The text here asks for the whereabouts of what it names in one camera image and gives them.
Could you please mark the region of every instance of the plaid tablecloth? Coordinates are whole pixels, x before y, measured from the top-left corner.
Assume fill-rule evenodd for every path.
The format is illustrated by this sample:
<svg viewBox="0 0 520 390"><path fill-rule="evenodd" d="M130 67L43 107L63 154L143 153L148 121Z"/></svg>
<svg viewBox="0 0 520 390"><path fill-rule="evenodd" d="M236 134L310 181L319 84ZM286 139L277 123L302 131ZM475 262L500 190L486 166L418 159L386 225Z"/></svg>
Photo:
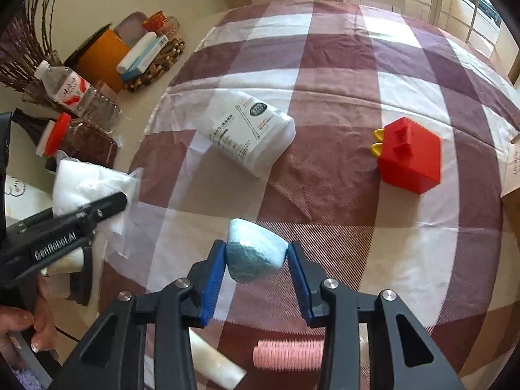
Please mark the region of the plaid tablecloth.
<svg viewBox="0 0 520 390"><path fill-rule="evenodd" d="M295 119L269 178L194 131L228 88ZM301 240L355 290L397 291L465 386L487 388L520 335L520 254L500 202L519 106L484 57L415 19L310 1L230 11L153 112L132 166L144 178L131 256L108 250L101 309L121 289L154 292L184 276L240 217ZM372 131L402 116L442 140L442 183L422 196L382 183L369 152ZM313 388L316 373L252 366L260 339L321 337L300 318L287 269L251 285L226 275L215 318L201 335L248 370L240 389Z"/></svg>

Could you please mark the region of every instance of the pink hair roller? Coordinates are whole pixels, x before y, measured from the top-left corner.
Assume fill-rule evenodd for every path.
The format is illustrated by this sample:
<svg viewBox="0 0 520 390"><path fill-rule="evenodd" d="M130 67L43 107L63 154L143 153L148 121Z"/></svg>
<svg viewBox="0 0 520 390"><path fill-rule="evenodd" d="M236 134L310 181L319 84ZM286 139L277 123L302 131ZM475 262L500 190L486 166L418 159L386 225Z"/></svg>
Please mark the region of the pink hair roller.
<svg viewBox="0 0 520 390"><path fill-rule="evenodd" d="M271 371L318 371L323 340L260 340L253 349L256 368Z"/></svg>

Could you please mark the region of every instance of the cardboard box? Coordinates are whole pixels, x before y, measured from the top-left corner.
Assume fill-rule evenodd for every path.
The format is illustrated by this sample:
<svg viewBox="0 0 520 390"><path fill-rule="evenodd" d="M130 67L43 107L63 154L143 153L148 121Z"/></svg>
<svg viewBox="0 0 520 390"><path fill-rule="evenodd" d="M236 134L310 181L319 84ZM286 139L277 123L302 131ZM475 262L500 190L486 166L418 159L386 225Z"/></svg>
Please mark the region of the cardboard box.
<svg viewBox="0 0 520 390"><path fill-rule="evenodd" d="M500 198L520 246L520 135L509 144L508 165Z"/></svg>

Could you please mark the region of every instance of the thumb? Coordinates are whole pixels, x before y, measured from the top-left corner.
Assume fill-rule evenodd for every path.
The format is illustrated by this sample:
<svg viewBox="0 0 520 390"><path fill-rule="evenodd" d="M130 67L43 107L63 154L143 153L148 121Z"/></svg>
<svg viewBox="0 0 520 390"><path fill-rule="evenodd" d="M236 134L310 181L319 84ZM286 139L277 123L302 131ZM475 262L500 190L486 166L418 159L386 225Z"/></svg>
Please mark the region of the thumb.
<svg viewBox="0 0 520 390"><path fill-rule="evenodd" d="M34 323L33 315L19 308L0 306L0 336L8 331L22 331Z"/></svg>

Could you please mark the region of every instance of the blue rock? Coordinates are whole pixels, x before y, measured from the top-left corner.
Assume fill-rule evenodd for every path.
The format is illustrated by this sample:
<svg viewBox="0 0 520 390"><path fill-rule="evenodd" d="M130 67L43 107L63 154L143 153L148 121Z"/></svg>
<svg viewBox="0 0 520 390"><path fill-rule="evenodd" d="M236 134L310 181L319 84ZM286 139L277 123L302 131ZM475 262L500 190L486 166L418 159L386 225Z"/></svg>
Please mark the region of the blue rock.
<svg viewBox="0 0 520 390"><path fill-rule="evenodd" d="M251 283L259 277L280 271L288 242L250 221L235 218L229 222L226 262L231 278Z"/></svg>

